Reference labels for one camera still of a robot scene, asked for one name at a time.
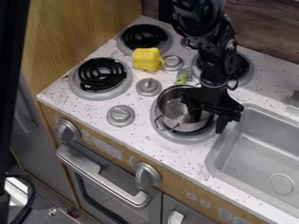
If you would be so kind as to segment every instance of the floor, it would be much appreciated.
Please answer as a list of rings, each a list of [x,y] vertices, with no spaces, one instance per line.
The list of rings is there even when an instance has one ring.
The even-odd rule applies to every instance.
[[[10,169],[9,174],[23,174],[18,166]],[[45,189],[33,179],[36,187],[36,198],[32,210],[24,224],[95,224],[88,216],[78,211],[56,194]],[[9,223],[22,209],[22,206],[10,206]]]

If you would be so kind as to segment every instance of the oven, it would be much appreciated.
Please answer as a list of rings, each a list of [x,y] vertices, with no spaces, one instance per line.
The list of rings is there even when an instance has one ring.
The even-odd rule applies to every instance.
[[[73,182],[81,209],[105,224],[161,223],[163,193],[140,190],[135,177],[85,146],[71,142],[57,149]]]

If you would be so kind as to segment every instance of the cooking pot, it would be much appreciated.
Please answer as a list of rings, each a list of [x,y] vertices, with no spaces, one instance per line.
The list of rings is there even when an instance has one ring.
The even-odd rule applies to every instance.
[[[159,119],[170,128],[170,131],[193,132],[205,127],[211,113],[202,111],[201,117],[196,121],[188,111],[186,104],[182,103],[183,90],[194,88],[190,85],[176,85],[166,88],[157,98],[156,111]]]

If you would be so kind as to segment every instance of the speckled countertop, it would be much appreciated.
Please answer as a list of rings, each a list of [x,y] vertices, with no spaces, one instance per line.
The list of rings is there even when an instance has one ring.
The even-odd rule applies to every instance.
[[[135,24],[159,25],[168,30],[173,37],[171,49],[165,54],[176,54],[191,62],[196,51],[188,51],[179,44],[178,36],[169,24],[148,17],[140,17]],[[240,47],[254,64],[254,77],[246,86],[231,93],[240,103],[252,103],[278,114],[284,114],[294,90],[299,89],[299,66],[290,62]],[[130,57],[123,55],[116,46],[115,38],[93,52],[88,58],[114,57],[127,63]],[[251,214],[272,223],[299,223],[299,219],[283,212],[254,196],[214,178],[205,168],[205,158],[217,137],[204,143],[182,145],[172,143],[159,136],[150,124],[150,106],[156,97],[143,97],[136,92],[136,83],[144,78],[153,77],[162,83],[163,88],[173,85],[177,73],[159,70],[145,73],[132,68],[134,80],[130,89],[123,95],[109,101],[86,101],[70,90],[67,75],[64,74],[50,87],[38,94],[37,98],[47,106],[57,109],[67,116],[102,135],[112,138],[129,149],[164,166],[192,183],[215,193]],[[115,105],[125,104],[136,112],[136,120],[125,128],[111,126],[106,120],[106,113]]]

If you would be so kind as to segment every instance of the green object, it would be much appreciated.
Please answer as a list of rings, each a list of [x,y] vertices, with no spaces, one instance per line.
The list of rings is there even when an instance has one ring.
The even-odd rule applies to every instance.
[[[188,79],[187,73],[181,73],[180,75],[177,76],[177,80],[175,84],[186,84]]]

